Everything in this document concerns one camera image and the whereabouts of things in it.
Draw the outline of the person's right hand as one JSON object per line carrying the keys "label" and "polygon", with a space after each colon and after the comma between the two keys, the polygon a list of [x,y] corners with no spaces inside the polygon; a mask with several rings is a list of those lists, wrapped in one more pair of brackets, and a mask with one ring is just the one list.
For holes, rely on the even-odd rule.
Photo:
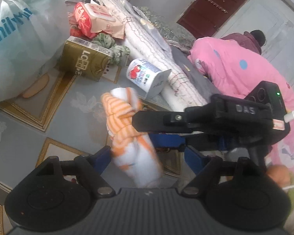
{"label": "person's right hand", "polygon": [[280,188],[284,191],[289,190],[291,185],[291,174],[290,170],[284,165],[271,165],[267,171],[266,175],[269,176]]}

